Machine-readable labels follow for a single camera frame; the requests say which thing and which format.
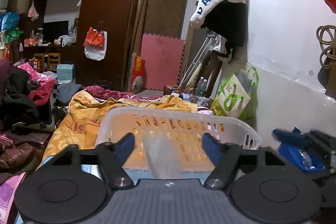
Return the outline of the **clear bagged grey packet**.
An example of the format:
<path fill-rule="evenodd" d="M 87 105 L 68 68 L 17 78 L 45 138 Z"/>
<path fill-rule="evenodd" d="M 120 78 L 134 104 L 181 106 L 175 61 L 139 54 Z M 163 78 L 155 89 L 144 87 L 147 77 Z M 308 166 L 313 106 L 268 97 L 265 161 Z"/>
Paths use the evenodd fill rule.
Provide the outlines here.
<path fill-rule="evenodd" d="M 143 137 L 149 170 L 154 179 L 180 178 L 181 170 L 169 139 L 164 135 Z"/>

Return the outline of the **blue non-woven shopping bag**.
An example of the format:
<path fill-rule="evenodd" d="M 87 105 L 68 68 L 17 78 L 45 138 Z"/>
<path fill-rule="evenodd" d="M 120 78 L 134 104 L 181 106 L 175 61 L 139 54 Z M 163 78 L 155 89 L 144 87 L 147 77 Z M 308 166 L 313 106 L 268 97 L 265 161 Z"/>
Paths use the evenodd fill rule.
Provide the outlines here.
<path fill-rule="evenodd" d="M 325 169 L 323 158 L 312 148 L 304 150 L 282 142 L 277 151 L 303 173 L 313 173 Z"/>

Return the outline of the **clear plastic perforated basket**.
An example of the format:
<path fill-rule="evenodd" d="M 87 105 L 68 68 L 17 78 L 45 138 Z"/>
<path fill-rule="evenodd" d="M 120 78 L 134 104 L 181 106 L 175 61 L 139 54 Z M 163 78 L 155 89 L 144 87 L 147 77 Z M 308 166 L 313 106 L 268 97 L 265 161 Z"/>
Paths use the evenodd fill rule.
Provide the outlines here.
<path fill-rule="evenodd" d="M 118 107 L 107 112 L 96 144 L 117 143 L 131 132 L 134 150 L 124 164 L 132 170 L 148 170 L 144 137 L 163 136 L 170 143 L 182 172 L 209 172 L 214 166 L 202 148 L 202 136 L 210 133 L 220 143 L 235 143 L 243 149 L 256 149 L 262 139 L 245 122 L 232 117 L 184 113 L 180 111 Z"/>

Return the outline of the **yellow orange floral blanket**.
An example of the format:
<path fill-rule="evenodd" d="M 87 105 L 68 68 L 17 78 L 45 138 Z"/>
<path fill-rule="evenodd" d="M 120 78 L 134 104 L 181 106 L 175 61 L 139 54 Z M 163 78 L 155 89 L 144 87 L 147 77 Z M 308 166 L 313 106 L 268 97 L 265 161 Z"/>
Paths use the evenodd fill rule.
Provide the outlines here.
<path fill-rule="evenodd" d="M 142 97 L 100 86 L 88 86 L 71 98 L 68 112 L 52 134 L 43 159 L 56 155 L 70 144 L 76 144 L 81 149 L 93 148 L 106 113 L 124 106 L 198 112 L 196 104 L 174 95 Z"/>

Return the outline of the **green and white tote bag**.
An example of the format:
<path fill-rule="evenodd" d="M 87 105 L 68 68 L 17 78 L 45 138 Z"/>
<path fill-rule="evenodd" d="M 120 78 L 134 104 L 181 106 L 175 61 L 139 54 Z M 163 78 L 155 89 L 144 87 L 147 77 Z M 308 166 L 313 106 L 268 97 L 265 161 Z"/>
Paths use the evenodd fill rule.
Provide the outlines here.
<path fill-rule="evenodd" d="M 232 73 L 219 85 L 211 110 L 214 115 L 250 122 L 255 118 L 259 75 L 256 68 Z"/>

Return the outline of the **teal box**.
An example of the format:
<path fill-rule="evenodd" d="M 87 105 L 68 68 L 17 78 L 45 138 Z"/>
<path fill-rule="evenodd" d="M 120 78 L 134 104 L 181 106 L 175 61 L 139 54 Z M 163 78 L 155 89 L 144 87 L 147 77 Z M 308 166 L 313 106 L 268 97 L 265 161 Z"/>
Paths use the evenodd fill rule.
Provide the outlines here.
<path fill-rule="evenodd" d="M 56 68 L 59 84 L 67 84 L 75 81 L 75 66 L 72 64 L 58 64 Z"/>

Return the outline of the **pink foam mat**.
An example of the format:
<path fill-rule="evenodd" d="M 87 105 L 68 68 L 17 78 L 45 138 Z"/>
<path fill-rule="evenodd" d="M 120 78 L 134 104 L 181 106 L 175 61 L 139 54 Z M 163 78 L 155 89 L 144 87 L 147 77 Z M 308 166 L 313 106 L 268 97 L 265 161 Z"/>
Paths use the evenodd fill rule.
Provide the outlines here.
<path fill-rule="evenodd" d="M 143 87 L 163 90 L 164 86 L 178 84 L 184 53 L 185 41 L 182 39 L 143 34 L 140 54 L 145 60 Z"/>

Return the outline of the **pink floral bedding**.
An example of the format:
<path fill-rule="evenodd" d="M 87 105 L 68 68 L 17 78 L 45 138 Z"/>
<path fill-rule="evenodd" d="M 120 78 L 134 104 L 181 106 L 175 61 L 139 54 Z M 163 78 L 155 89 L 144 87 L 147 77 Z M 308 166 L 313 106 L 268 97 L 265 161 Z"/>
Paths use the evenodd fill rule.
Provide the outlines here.
<path fill-rule="evenodd" d="M 51 84 L 52 87 L 56 85 L 56 81 L 53 77 L 44 75 L 37 72 L 31 65 L 24 63 L 18 66 L 18 68 L 23 69 L 30 75 L 30 80 L 35 83 L 39 83 L 39 86 L 42 87 L 45 84 Z"/>

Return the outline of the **orange and white hanging bag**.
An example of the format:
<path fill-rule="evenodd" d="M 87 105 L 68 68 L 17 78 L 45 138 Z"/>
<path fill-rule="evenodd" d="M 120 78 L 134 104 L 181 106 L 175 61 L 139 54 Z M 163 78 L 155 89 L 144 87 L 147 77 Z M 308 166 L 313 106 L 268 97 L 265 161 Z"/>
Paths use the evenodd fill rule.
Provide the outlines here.
<path fill-rule="evenodd" d="M 94 61 L 102 61 L 107 49 L 108 32 L 89 28 L 84 40 L 84 54 L 86 58 Z"/>

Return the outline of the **metal crutches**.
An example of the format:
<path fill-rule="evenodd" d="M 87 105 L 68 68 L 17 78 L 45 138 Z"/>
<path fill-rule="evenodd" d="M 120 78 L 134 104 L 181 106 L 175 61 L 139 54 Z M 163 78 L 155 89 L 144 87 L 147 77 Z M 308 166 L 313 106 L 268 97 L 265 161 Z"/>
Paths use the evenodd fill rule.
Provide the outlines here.
<path fill-rule="evenodd" d="M 218 34 L 214 32 L 210 32 L 209 34 L 207 34 L 205 41 L 200 47 L 200 50 L 198 50 L 198 53 L 195 55 L 193 61 L 191 61 L 191 64 L 185 70 L 184 75 L 179 84 L 180 88 L 185 88 L 187 86 L 188 81 L 190 80 L 193 73 L 196 71 L 198 65 L 202 62 L 202 59 L 205 57 L 207 51 L 213 49 L 214 45 L 217 42 L 217 36 Z"/>

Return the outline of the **white hoodie with blue letters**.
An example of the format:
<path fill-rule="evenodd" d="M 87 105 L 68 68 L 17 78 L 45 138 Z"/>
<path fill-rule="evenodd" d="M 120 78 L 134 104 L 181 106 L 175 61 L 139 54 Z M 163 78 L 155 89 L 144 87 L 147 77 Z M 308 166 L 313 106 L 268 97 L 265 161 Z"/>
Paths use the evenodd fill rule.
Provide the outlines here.
<path fill-rule="evenodd" d="M 198 0 L 190 19 L 193 28 L 207 28 L 224 39 L 218 50 L 222 57 L 232 57 L 244 46 L 248 32 L 247 0 Z"/>

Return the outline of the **brown wooden board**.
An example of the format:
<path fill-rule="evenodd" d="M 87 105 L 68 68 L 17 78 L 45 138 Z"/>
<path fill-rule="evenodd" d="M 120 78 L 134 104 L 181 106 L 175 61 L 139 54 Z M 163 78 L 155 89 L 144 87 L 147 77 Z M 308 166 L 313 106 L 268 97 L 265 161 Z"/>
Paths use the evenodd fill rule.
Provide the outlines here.
<path fill-rule="evenodd" d="M 143 32 L 180 38 L 188 0 L 147 0 Z"/>

